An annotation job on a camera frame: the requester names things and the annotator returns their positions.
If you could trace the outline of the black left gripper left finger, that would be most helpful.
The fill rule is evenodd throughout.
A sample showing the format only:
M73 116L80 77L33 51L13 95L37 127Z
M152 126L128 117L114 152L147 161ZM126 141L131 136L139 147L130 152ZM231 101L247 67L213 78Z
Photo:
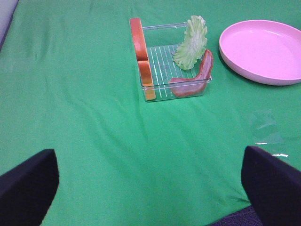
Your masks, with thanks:
M53 149L45 149L0 177L0 224L41 225L59 186Z

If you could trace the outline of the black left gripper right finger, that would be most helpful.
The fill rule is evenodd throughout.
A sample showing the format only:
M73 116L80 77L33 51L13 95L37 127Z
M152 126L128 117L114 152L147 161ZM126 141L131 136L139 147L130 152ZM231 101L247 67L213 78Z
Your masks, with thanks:
M301 224L301 172L256 146L245 148L241 183L265 226Z

